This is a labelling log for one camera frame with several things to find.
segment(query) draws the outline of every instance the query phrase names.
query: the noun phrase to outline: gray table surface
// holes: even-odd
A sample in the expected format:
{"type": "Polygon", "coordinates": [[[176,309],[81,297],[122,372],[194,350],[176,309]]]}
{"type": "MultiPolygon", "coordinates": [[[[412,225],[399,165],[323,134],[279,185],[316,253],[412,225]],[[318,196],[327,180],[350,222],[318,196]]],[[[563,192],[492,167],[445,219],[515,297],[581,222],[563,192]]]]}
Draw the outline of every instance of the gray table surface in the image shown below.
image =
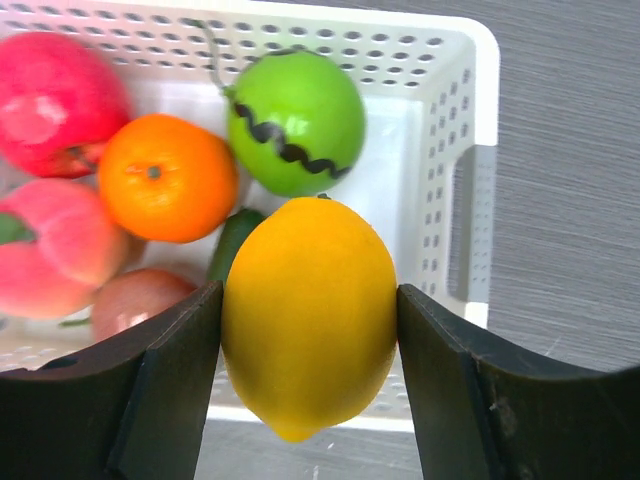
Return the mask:
{"type": "MultiPolygon", "coordinates": [[[[637,0],[304,0],[474,18],[502,52],[489,329],[612,370],[640,362],[637,0]]],[[[198,479],[421,478],[407,434],[332,429],[285,445],[210,422],[198,479]]]]}

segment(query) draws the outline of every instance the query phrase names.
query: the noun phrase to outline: lemon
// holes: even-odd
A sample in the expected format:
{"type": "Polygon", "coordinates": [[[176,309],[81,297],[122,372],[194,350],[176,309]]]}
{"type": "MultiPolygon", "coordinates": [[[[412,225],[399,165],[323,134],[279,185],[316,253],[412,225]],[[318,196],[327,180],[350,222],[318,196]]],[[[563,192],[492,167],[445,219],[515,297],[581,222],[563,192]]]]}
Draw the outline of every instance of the lemon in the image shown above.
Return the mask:
{"type": "Polygon", "coordinates": [[[289,442],[361,413],[396,349],[396,276],[341,203],[289,200],[247,237],[225,287],[222,350],[245,406],[289,442]]]}

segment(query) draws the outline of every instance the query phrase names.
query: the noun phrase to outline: perforated basket wall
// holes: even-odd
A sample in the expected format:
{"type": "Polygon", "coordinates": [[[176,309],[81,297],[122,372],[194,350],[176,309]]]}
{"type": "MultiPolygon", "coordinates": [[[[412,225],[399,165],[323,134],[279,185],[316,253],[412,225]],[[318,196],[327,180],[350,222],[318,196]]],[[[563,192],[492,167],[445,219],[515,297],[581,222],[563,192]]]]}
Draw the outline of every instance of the perforated basket wall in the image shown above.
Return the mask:
{"type": "MultiPolygon", "coordinates": [[[[224,103],[210,82],[211,54],[191,26],[194,18],[215,34],[225,83],[258,56],[283,47],[312,49],[351,76],[369,111],[368,147],[358,168],[374,173],[361,180],[354,170],[354,179],[332,196],[380,232],[400,282],[486,326],[499,78],[491,33],[461,18],[240,0],[0,0],[0,36],[26,30],[74,36],[129,81],[141,113],[170,111],[224,133],[223,116],[212,113],[224,103]],[[387,172],[392,184],[383,188],[387,172]]],[[[0,163],[0,193],[26,179],[0,163]]],[[[260,195],[253,201],[261,199],[279,202],[260,195]]],[[[176,255],[183,263],[202,263],[215,235],[207,242],[176,255]]],[[[158,246],[145,262],[166,255],[158,246]]],[[[90,342],[87,330],[61,331],[55,322],[5,318],[2,327],[2,369],[37,367],[90,342]]],[[[218,413],[246,416],[233,410],[239,402],[223,367],[213,395],[218,413]]],[[[364,416],[412,428],[399,359],[364,416]]]]}

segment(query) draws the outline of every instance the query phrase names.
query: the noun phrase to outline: green cucumber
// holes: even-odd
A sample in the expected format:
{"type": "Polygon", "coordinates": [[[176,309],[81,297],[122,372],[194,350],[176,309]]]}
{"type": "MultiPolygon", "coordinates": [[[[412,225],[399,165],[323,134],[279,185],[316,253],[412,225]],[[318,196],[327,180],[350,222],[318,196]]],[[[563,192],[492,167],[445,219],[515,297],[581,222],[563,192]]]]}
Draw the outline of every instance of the green cucumber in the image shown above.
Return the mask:
{"type": "Polygon", "coordinates": [[[233,264],[238,250],[265,218],[262,213],[251,208],[242,208],[227,218],[218,240],[218,246],[209,262],[208,281],[220,280],[223,285],[226,285],[231,264],[233,264]]]}

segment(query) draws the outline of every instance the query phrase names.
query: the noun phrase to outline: peach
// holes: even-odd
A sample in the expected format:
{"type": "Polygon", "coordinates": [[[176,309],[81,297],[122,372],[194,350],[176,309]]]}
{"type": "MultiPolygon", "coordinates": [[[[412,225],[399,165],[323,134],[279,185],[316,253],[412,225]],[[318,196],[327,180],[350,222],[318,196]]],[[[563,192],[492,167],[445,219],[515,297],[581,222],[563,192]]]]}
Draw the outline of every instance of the peach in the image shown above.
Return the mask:
{"type": "Polygon", "coordinates": [[[88,175],[132,118],[124,82],[95,51],[61,33],[0,41],[0,152],[38,177],[88,175]]]}
{"type": "Polygon", "coordinates": [[[0,312],[8,315],[47,319],[81,310],[128,254],[128,236],[97,192],[71,180],[33,180],[0,199],[0,215],[33,233],[33,240],[0,244],[0,312]]]}

